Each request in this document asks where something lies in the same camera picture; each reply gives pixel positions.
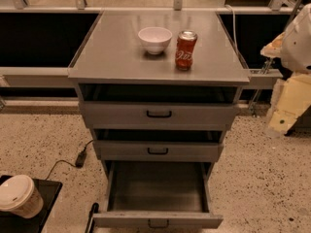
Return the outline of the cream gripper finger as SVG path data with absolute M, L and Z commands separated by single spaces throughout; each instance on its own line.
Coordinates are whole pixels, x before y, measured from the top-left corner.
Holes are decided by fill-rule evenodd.
M 311 76 L 299 74 L 278 80 L 270 103 L 267 129 L 275 135 L 286 134 L 311 106 Z

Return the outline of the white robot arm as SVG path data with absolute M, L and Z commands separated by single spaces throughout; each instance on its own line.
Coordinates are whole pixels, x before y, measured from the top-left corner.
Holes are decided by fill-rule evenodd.
M 267 128 L 286 134 L 311 106 L 311 5 L 307 4 L 287 26 L 281 45 L 281 63 L 292 75 L 279 81 L 271 98 Z

